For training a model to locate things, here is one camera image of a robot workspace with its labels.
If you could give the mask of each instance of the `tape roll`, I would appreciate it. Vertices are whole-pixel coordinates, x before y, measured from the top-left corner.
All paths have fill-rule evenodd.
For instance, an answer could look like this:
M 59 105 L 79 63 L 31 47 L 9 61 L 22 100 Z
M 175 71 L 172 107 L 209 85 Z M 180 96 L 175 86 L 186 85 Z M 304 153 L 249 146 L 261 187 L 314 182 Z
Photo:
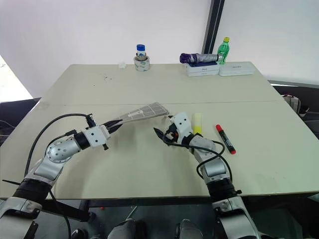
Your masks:
M 137 57 L 134 57 L 134 64 L 137 71 L 147 71 L 150 68 L 150 58 L 147 56 L 145 61 L 138 61 Z

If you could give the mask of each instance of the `yellow marker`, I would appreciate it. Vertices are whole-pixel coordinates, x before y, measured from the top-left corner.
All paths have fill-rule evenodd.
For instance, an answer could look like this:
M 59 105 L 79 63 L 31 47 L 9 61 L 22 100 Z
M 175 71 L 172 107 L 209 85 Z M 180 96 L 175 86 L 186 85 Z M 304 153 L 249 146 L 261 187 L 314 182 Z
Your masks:
M 194 134 L 199 133 L 202 134 L 202 126 L 201 126 L 201 113 L 194 113 L 192 115 L 192 129 Z

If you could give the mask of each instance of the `white backdrop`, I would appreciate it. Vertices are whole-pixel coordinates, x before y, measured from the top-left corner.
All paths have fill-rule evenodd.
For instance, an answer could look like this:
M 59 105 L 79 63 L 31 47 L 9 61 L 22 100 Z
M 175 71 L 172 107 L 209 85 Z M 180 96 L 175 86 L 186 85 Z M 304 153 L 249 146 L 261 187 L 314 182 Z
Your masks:
M 0 0 L 0 55 L 33 97 L 70 64 L 151 63 L 201 52 L 210 0 Z
M 319 0 L 225 0 L 214 52 L 251 61 L 268 80 L 319 85 Z

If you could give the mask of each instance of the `table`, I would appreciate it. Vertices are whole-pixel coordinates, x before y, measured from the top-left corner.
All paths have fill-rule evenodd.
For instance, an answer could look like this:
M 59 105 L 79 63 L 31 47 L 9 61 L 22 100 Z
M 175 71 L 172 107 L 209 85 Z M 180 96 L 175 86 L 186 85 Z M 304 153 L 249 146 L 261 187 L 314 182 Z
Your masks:
M 104 123 L 145 104 L 159 102 L 171 114 L 203 115 L 203 135 L 220 140 L 219 123 L 237 154 L 224 156 L 243 195 L 317 192 L 319 141 L 257 70 L 248 76 L 189 78 L 181 64 L 71 65 L 28 113 L 0 149 L 0 179 L 21 181 L 30 146 L 38 132 L 65 113 L 93 113 Z M 197 176 L 196 160 L 182 148 L 168 147 L 153 127 L 164 117 L 128 123 L 110 139 L 110 149 L 88 148 L 65 165 L 54 194 L 58 199 L 127 199 L 208 196 Z M 31 165 L 47 143 L 71 129 L 85 128 L 81 118 L 66 118 L 41 137 Z M 0 183 L 0 197 L 16 186 Z

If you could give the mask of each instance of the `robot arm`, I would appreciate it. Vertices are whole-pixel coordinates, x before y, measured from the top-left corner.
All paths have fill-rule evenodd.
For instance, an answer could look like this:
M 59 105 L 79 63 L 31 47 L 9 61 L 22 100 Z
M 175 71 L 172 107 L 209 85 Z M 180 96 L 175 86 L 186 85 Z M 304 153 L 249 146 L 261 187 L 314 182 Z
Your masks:
M 155 129 L 157 135 L 164 142 L 177 142 L 188 147 L 198 163 L 203 163 L 216 156 L 215 153 L 207 150 L 191 148 L 194 146 L 216 151 L 213 141 L 203 138 L 199 134 L 193 134 L 186 113 L 178 113 L 170 118 L 170 121 L 172 124 L 165 134 L 159 129 Z M 215 238 L 260 239 L 258 230 L 241 197 L 237 196 L 240 191 L 235 191 L 225 162 L 217 157 L 204 163 L 199 170 L 208 188 L 216 214 Z
M 14 195 L 0 209 L 0 238 L 33 238 L 37 224 L 33 221 L 42 210 L 50 189 L 71 157 L 88 147 L 104 146 L 110 138 L 105 125 L 92 126 L 67 140 L 51 143 L 45 157 L 25 176 Z

